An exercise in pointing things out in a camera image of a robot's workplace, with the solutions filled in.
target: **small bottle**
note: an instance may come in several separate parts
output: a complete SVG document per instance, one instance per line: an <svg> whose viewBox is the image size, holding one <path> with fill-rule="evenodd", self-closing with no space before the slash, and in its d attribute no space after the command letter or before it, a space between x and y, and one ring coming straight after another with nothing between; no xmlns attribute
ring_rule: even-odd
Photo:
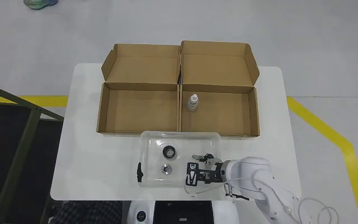
<svg viewBox="0 0 358 224"><path fill-rule="evenodd" d="M197 97L197 95L196 94L192 95L188 101L188 110L194 111L197 107L198 102L199 102L199 98Z"/></svg>

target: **tabletop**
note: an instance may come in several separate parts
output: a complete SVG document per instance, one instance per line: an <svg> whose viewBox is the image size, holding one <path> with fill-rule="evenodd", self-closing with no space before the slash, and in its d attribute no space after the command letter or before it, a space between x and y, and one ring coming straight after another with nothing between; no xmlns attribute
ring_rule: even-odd
<svg viewBox="0 0 358 224"><path fill-rule="evenodd" d="M231 200L222 188L197 197L182 188L143 188L136 170L140 135L96 132L101 65L78 64L73 73L58 149L51 197L55 200ZM259 67L257 89L261 135L254 138L222 137L223 161L247 156L271 163L275 180L301 197L296 154L282 71Z"/></svg>

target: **metal ring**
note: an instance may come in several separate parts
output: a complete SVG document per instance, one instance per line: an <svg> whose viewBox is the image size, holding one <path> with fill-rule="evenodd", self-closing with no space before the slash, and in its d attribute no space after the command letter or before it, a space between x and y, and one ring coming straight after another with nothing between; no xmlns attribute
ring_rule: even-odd
<svg viewBox="0 0 358 224"><path fill-rule="evenodd" d="M165 146L163 149L163 156L168 160L175 160L177 157L177 151L173 146Z"/></svg>
<svg viewBox="0 0 358 224"><path fill-rule="evenodd" d="M169 164L164 164L161 168L162 173L165 175L169 175L172 173L172 167Z"/></svg>

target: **robotic arm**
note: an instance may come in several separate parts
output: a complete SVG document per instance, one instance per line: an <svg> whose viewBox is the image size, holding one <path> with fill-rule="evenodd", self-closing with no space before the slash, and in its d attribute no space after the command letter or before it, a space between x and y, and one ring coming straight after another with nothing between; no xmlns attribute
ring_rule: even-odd
<svg viewBox="0 0 358 224"><path fill-rule="evenodd" d="M198 181L205 184L225 183L227 195L232 196L232 189L238 189L243 198L254 199L256 205L270 223L312 224L311 216L302 208L300 200L291 192L277 186L271 173L269 161L259 157L246 157L242 160L222 162L211 154L192 156L205 164L187 164L186 185L197 186Z"/></svg>

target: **black object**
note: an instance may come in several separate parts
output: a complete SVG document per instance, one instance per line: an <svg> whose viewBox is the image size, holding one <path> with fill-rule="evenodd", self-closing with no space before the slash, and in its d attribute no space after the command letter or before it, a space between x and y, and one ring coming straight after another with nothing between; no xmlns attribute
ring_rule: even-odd
<svg viewBox="0 0 358 224"><path fill-rule="evenodd" d="M143 176L144 175L142 173L142 163L138 163L138 168L136 169L136 180L141 183Z"/></svg>
<svg viewBox="0 0 358 224"><path fill-rule="evenodd" d="M147 217L147 214L144 211L140 211L136 214L136 220L138 222L144 222Z"/></svg>
<svg viewBox="0 0 358 224"><path fill-rule="evenodd" d="M242 196L242 195L238 195L238 194L233 194L232 196L228 193L225 194L225 196L230 196L232 198L242 198L244 200L250 200L249 198L246 198L245 196Z"/></svg>
<svg viewBox="0 0 358 224"><path fill-rule="evenodd" d="M207 162L208 159L215 158L213 154L207 153L203 158L199 159L199 162Z"/></svg>
<svg viewBox="0 0 358 224"><path fill-rule="evenodd" d="M30 112L31 109L16 104L0 104L0 188L3 188ZM5 223L40 223L52 184L62 124L56 120L39 120Z"/></svg>
<svg viewBox="0 0 358 224"><path fill-rule="evenodd" d="M165 146L163 149L163 156L168 160L174 158L176 156L176 151L173 146Z"/></svg>
<svg viewBox="0 0 358 224"><path fill-rule="evenodd" d="M214 224L211 201L156 201L153 224Z"/></svg>
<svg viewBox="0 0 358 224"><path fill-rule="evenodd" d="M188 162L186 167L186 180L187 186L197 186L198 181L203 181L205 184L222 183L223 179L220 174L220 169L223 165L222 162L215 163L215 170L201 170L199 164L196 162Z"/></svg>

